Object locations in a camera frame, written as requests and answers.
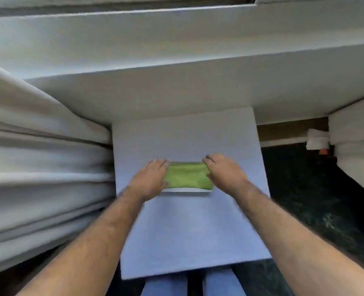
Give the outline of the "person's right hand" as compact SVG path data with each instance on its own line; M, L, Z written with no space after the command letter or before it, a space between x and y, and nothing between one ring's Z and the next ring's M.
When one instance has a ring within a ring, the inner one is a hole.
M230 157L227 158L230 162L227 169L218 171L217 173L209 173L207 176L218 189L236 198L244 193L244 191L247 191L252 186L252 183L248 180L247 175L238 163Z

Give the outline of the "person's left hand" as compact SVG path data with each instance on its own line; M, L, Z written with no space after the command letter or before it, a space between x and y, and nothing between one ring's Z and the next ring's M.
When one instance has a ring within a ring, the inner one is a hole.
M144 203L166 188L168 184L164 182L164 177L150 174L146 164L133 176L124 193Z

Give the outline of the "green cloth pad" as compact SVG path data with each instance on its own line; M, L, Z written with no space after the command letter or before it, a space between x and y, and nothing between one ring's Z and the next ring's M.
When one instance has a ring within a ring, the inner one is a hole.
M193 188L213 190L214 184L209 177L209 169L204 163L170 163L164 182L167 189Z

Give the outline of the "person's left forearm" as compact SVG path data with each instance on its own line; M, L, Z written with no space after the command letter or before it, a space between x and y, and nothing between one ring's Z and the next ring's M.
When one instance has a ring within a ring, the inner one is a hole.
M128 234L151 198L133 187L125 189L16 296L105 296Z

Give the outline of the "person's right forearm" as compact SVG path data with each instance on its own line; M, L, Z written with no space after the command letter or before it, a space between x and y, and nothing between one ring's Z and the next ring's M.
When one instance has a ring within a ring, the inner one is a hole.
M246 180L235 199L296 296L364 296L364 268Z

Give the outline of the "white flat board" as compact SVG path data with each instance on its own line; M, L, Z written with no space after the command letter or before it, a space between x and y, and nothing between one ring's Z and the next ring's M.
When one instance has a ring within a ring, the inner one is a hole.
M120 193L152 159L202 162L233 158L262 192L268 182L251 107L112 125L115 186ZM234 200L215 188L161 194L145 203L123 247L123 280L269 259L271 255Z

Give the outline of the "large white foam slab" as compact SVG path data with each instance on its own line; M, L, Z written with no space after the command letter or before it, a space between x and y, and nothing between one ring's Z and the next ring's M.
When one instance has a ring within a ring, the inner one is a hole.
M364 45L28 79L101 124L251 106L258 124L364 98Z
M364 0L0 16L21 79L364 45Z

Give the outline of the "brown wooden strip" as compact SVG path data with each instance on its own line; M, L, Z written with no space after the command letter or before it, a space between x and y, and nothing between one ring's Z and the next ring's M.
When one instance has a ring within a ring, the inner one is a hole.
M328 118L305 119L257 126L260 142L306 137L309 129L328 131Z

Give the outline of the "crumpled white paper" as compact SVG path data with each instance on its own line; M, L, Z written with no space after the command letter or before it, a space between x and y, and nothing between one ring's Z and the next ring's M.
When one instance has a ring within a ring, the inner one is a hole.
M308 129L306 149L307 150L330 149L329 132L317 129Z

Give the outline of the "stack of white foam sheets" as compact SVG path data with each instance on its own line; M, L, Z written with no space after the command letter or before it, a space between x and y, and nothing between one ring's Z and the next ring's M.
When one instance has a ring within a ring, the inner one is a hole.
M74 239L115 194L110 131L0 67L0 272Z

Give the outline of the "white foam block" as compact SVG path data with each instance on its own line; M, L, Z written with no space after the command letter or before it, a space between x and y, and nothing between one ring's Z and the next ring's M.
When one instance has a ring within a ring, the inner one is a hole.
M338 167L364 188L364 99L328 117Z

